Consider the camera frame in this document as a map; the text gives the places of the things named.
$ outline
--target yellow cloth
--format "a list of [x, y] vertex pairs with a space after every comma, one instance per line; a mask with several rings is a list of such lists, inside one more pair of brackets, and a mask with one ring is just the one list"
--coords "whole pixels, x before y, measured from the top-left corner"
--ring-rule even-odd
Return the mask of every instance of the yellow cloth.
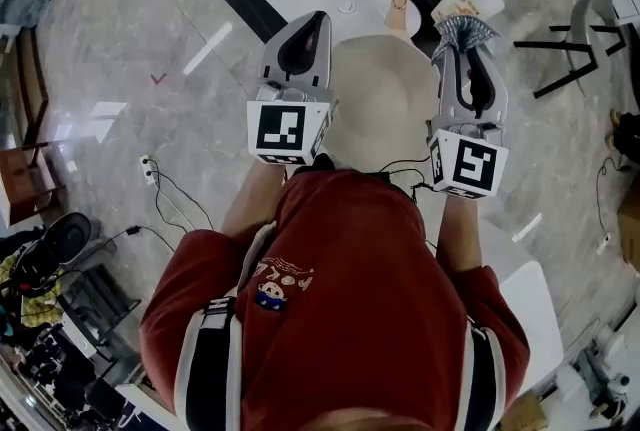
[[[9, 272], [16, 263], [11, 255], [0, 264], [0, 283], [9, 278]], [[22, 316], [20, 321], [29, 328], [42, 323], [55, 324], [62, 319], [62, 310], [58, 307], [56, 297], [60, 294], [60, 280], [56, 280], [53, 288], [37, 298], [22, 298]]]

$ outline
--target tile floor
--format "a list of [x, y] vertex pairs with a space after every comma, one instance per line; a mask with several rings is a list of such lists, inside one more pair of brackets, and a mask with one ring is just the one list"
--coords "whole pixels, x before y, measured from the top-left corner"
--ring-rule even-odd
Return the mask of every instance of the tile floor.
[[[512, 39], [543, 37], [547, 24], [566, 23], [575, 1], [506, 0], [495, 25]], [[61, 140], [68, 208], [102, 220], [107, 235], [139, 224], [177, 244], [182, 231], [160, 220], [138, 165], [150, 154], [219, 225], [251, 162], [245, 102], [261, 56], [261, 42], [237, 14], [223, 0], [52, 0], [38, 41], [51, 99], [42, 138]], [[595, 252], [602, 237], [595, 178], [607, 155], [608, 110], [637, 109], [627, 53], [615, 62], [611, 87], [596, 97], [585, 99], [572, 85], [541, 101], [532, 90], [566, 70], [564, 58], [512, 50], [500, 63], [510, 92], [511, 153], [499, 196], [481, 211], [509, 235], [542, 215], [519, 244], [543, 265], [565, 345], [588, 340], [579, 335], [595, 317], [618, 317], [637, 284], [616, 247], [615, 211], [628, 177], [601, 180], [613, 240]], [[205, 226], [197, 208], [166, 189]], [[422, 193], [419, 205], [436, 238], [443, 198]], [[118, 239], [118, 248], [109, 267], [130, 294], [148, 301], [168, 250], [144, 232]], [[134, 347], [143, 308], [122, 325]]]

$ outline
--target red t-shirt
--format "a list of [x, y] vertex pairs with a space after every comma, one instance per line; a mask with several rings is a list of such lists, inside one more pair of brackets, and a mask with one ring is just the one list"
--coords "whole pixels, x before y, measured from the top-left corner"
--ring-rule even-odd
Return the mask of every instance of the red t-shirt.
[[[512, 402], [529, 350], [493, 271], [445, 272], [401, 191], [353, 171], [299, 174], [283, 186], [275, 220], [236, 301], [243, 430], [294, 430], [344, 408], [452, 429], [467, 315], [496, 333]], [[245, 253], [222, 234], [190, 232], [158, 284], [141, 352], [170, 408], [187, 324], [237, 284]]]

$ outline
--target shirt sleeve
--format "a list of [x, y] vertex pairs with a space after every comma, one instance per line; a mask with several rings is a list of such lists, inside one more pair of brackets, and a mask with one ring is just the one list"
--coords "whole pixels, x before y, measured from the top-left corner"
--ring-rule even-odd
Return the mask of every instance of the shirt sleeve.
[[505, 365], [506, 409], [518, 395], [529, 365], [527, 337], [500, 294], [498, 279], [490, 267], [450, 273], [449, 276], [467, 315], [476, 326], [488, 328], [498, 337]]
[[187, 326], [211, 299], [238, 282], [245, 247], [210, 230], [186, 234], [151, 298], [140, 326], [140, 354], [149, 379], [173, 411], [173, 387]]

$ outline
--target sink drain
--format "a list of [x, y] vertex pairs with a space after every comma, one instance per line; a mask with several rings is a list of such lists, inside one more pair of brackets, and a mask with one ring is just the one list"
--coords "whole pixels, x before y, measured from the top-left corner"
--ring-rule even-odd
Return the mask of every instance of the sink drain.
[[352, 0], [344, 0], [338, 5], [338, 11], [350, 15], [358, 9], [358, 5]]

